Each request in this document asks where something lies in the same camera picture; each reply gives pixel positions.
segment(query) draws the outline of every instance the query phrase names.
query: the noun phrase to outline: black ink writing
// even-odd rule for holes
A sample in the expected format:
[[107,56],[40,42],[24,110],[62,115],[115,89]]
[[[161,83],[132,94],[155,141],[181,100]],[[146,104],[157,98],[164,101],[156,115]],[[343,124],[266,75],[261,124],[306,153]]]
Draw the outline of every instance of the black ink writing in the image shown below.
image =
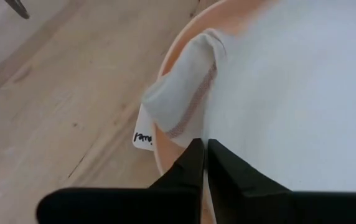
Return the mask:
[[145,136],[141,133],[135,133],[134,142],[136,142],[136,140],[140,140],[142,142],[147,141],[152,145],[152,136]]

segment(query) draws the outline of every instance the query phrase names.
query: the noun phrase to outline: wooden floor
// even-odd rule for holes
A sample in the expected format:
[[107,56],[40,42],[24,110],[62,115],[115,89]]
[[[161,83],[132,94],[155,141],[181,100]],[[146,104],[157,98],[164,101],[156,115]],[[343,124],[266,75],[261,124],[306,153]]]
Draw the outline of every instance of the wooden floor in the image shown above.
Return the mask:
[[141,94],[215,1],[71,0],[0,64],[0,223],[35,223],[37,202],[62,187],[159,177],[131,144]]

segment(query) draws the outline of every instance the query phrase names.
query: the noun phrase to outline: light beige floor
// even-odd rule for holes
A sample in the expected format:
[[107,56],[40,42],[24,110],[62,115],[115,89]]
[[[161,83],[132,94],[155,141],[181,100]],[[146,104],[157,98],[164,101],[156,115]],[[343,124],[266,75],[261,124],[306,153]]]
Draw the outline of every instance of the light beige floor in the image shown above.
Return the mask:
[[0,64],[0,223],[35,223],[68,186],[147,187],[131,144],[142,92],[178,32],[216,0],[71,0]]

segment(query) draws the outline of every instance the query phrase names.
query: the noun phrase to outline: white paper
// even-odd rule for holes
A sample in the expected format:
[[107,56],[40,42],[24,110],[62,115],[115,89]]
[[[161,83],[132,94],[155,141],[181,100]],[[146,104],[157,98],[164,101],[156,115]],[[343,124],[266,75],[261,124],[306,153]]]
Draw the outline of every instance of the white paper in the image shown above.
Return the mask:
[[139,108],[138,119],[136,120],[133,144],[138,149],[153,151],[153,121],[146,112],[143,105]]

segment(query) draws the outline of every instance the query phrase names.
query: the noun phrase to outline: white card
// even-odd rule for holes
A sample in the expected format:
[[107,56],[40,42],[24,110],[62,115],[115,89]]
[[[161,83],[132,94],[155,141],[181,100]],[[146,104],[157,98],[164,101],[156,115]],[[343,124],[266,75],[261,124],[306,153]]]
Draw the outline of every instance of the white card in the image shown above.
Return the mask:
[[151,151],[154,150],[153,125],[151,117],[148,115],[143,105],[141,105],[133,136],[133,144],[136,148]]

